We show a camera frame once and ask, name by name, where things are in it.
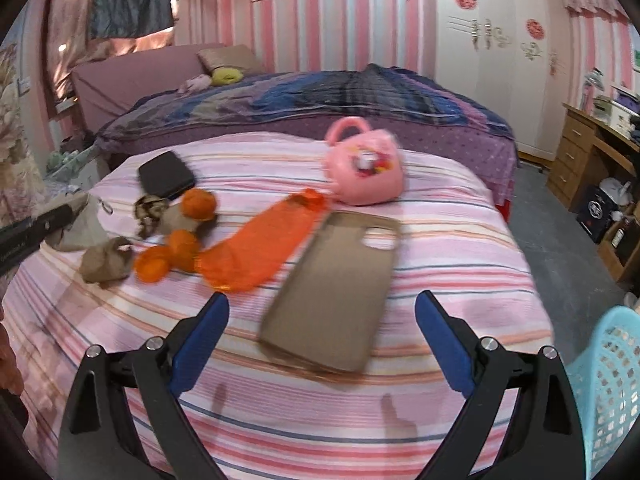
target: pink headboard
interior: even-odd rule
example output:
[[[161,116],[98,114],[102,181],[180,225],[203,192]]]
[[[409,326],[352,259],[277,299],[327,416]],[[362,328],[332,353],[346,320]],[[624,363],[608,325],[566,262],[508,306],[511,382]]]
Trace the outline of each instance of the pink headboard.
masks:
[[[218,43],[166,46],[83,63],[71,71],[84,123],[97,132],[126,113],[139,99],[178,88],[204,73],[196,53]]]

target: white wardrobe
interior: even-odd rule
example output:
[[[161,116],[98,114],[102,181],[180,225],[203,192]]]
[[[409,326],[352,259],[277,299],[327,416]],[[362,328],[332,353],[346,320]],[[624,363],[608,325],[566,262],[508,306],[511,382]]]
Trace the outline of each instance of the white wardrobe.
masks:
[[[569,93],[561,0],[437,0],[436,81],[502,116],[518,149],[552,160]]]

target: bottle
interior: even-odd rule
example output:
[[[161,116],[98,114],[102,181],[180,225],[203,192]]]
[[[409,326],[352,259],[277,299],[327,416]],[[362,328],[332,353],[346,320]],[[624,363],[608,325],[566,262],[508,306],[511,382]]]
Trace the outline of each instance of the bottle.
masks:
[[[622,241],[622,238],[625,237],[625,232],[627,229],[629,229],[629,226],[631,225],[632,220],[633,220],[632,216],[625,216],[622,219],[622,222],[620,222],[620,226],[618,227],[616,234],[613,236],[613,240],[611,240],[611,245],[613,246],[614,249],[618,248],[618,246],[620,245],[620,242]]]

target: pink striped bedspread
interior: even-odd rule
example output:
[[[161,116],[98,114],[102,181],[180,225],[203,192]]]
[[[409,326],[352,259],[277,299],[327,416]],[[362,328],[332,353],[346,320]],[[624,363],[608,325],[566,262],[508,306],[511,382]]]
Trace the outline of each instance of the pink striped bedspread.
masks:
[[[220,222],[210,242],[303,187],[326,189],[323,142],[280,134],[238,134],[175,146],[215,192]],[[133,156],[92,191],[111,203],[110,231],[133,235],[138,166]],[[449,389],[414,319],[416,295],[431,289],[445,309],[511,349],[536,352],[551,341],[529,267],[492,205],[487,188],[452,160],[406,152],[408,189],[400,200],[361,208],[400,219],[405,236],[386,313],[366,373],[324,383],[271,364],[256,344],[261,317],[300,252],[274,280],[229,295],[231,316],[196,387],[180,398],[195,431],[233,479],[413,479],[463,405]],[[81,253],[43,246],[25,261],[4,299],[4,322],[26,377],[31,413],[25,438],[55,470],[66,396],[84,350],[137,348],[194,316],[212,291],[197,276],[173,273],[157,285],[131,276],[101,288],[78,275]],[[151,462],[166,467],[136,391],[129,394]],[[477,468],[490,465],[513,407],[507,395]]]

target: gray floor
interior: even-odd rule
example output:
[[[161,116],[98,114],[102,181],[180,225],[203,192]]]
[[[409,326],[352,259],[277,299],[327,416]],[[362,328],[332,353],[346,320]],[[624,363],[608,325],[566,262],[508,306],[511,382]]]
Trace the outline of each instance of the gray floor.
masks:
[[[554,326],[565,363],[588,344],[600,316],[620,304],[625,291],[611,279],[597,246],[546,188],[546,173],[523,164],[509,227],[524,252]]]

